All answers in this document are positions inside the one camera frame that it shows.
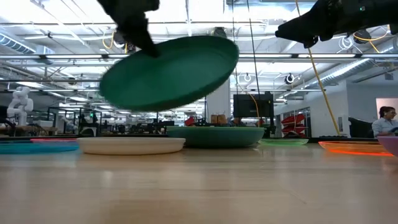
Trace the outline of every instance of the green plate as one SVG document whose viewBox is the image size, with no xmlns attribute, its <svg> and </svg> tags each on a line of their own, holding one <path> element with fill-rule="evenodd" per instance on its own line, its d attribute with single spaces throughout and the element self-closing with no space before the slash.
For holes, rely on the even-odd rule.
<svg viewBox="0 0 398 224">
<path fill-rule="evenodd" d="M 167 127 L 171 138 L 185 138 L 186 147 L 237 148 L 251 146 L 264 135 L 264 128 Z"/>
<path fill-rule="evenodd" d="M 137 52 L 103 76 L 99 89 L 111 104 L 133 111 L 164 111 L 215 91 L 231 75 L 238 47 L 214 36 L 194 36 L 157 45 L 161 56 Z"/>
<path fill-rule="evenodd" d="M 308 142 L 308 139 L 261 139 L 260 144 L 271 146 L 301 146 Z"/>
</svg>

